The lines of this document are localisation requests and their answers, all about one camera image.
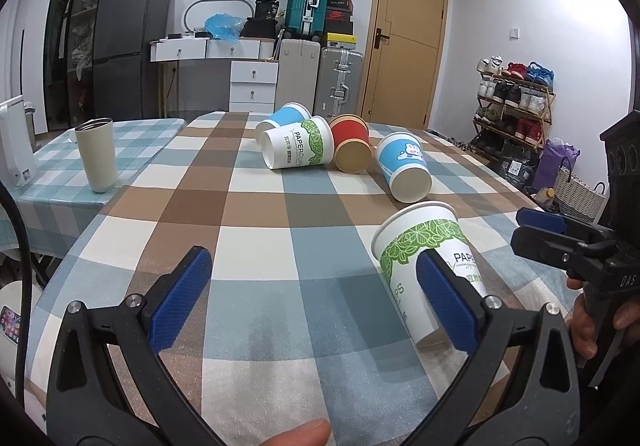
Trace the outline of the right hand on gripper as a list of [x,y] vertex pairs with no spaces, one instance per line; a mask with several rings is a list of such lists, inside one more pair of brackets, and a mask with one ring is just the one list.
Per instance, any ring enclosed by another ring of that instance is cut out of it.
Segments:
[[[627,300],[616,312],[614,328],[624,330],[621,350],[631,348],[639,341],[640,302],[638,297]],[[568,329],[577,353],[584,359],[592,359],[597,354],[596,324],[586,311],[585,297],[579,295],[575,300],[572,318],[568,321]]]

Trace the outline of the left hand thumb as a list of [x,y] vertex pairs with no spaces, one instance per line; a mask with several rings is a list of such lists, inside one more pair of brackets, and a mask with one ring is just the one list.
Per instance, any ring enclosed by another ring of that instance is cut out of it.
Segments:
[[260,446],[326,446],[331,432],[329,421],[316,419],[270,437]]

